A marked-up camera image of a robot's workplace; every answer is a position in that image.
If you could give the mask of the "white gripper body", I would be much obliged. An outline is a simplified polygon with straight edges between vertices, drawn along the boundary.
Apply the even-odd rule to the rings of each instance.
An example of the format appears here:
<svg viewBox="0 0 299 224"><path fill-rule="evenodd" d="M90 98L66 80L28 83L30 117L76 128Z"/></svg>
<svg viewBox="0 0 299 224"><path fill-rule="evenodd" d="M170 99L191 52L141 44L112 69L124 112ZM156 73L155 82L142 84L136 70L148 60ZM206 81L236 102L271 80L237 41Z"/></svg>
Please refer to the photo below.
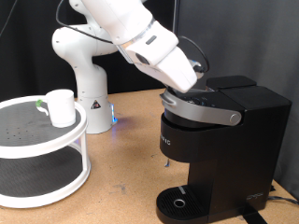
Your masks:
<svg viewBox="0 0 299 224"><path fill-rule="evenodd" d="M135 66L144 74L180 92L187 92L197 82L197 75L189 60L178 47L156 65L136 63Z"/></svg>

